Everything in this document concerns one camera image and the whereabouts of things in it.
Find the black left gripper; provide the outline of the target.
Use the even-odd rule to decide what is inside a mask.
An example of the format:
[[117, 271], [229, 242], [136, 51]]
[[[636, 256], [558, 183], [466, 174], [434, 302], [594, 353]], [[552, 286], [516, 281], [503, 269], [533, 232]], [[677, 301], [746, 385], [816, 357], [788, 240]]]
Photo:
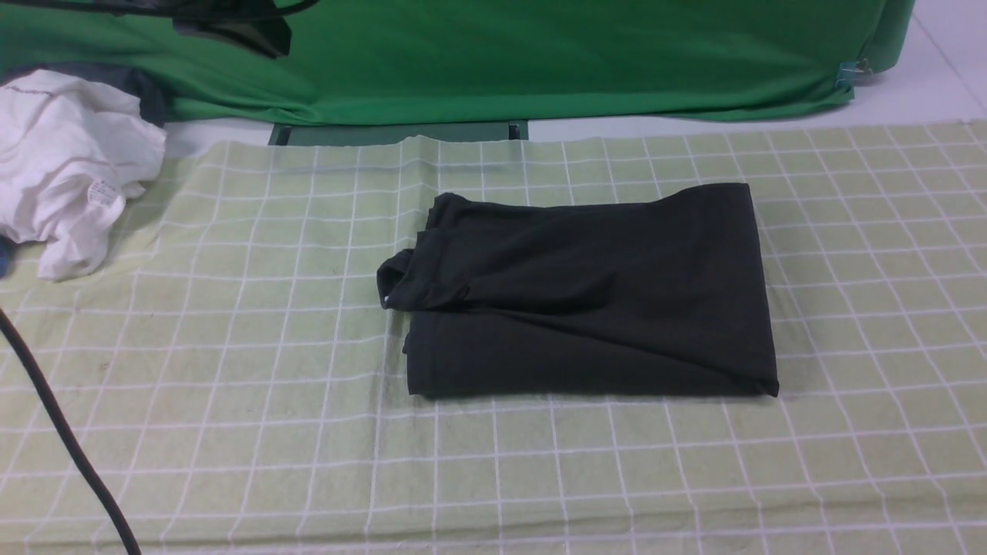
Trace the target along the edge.
[[275, 1], [187, 1], [172, 20], [183, 36], [211, 39], [258, 54], [265, 59], [289, 56], [292, 31], [285, 17], [259, 18], [278, 10]]

